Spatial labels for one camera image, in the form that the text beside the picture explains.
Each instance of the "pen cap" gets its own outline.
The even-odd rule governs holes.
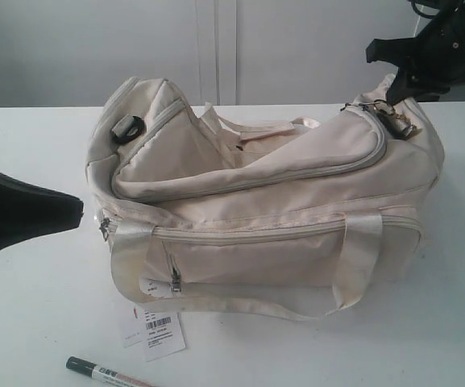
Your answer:
[[[94,367],[96,367],[96,364],[91,363],[90,361],[78,359],[77,357],[71,356],[65,364],[65,367],[67,369],[71,369],[75,372],[81,373],[82,375],[91,377],[93,375],[93,370]]]

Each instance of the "barcode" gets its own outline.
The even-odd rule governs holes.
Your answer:
[[[160,320],[155,320],[152,322],[146,323],[146,329],[153,329],[157,327],[162,327],[163,325],[169,324],[171,322],[171,317],[164,317]]]

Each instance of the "zipper pull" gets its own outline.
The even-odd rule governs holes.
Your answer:
[[[100,222],[99,230],[102,232],[103,240],[105,241],[109,239],[109,225],[110,219],[108,218],[103,218],[103,220]]]
[[[173,272],[171,275],[171,290],[174,293],[179,293],[182,291],[182,281],[181,281],[181,275],[178,273],[178,271],[173,268]]]

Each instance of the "marker pen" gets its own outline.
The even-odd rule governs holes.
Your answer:
[[[68,359],[65,366],[68,369],[81,373],[82,375],[92,377],[97,381],[102,381],[109,385],[117,385],[118,387],[152,387],[143,381],[137,381],[136,379],[127,377],[121,373],[102,367],[101,365],[78,359],[73,356]]]

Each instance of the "bag handle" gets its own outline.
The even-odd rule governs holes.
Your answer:
[[[326,315],[350,308],[359,302],[379,258],[383,234],[383,221],[379,211],[345,214],[345,225],[343,247],[332,285],[336,309]],[[153,228],[147,223],[121,221],[114,235],[110,260],[112,278],[118,291],[145,310],[239,312],[297,321],[322,318],[304,316],[275,302],[255,298],[156,298],[143,293],[139,286],[139,276],[143,270],[143,259],[147,255]]]
[[[240,125],[220,116],[216,113],[213,105],[208,102],[206,103],[204,114],[201,115],[200,119],[215,135],[223,135],[226,139],[229,139],[234,133],[223,129],[221,123],[224,123],[227,127],[239,133],[236,135],[236,142],[249,141],[251,139],[262,139],[264,137],[269,137],[270,135],[282,135],[295,130],[295,125],[304,125],[309,129],[314,129],[315,127],[320,126],[320,123],[316,119],[308,119],[304,117],[294,119],[290,122],[276,123],[272,125]]]

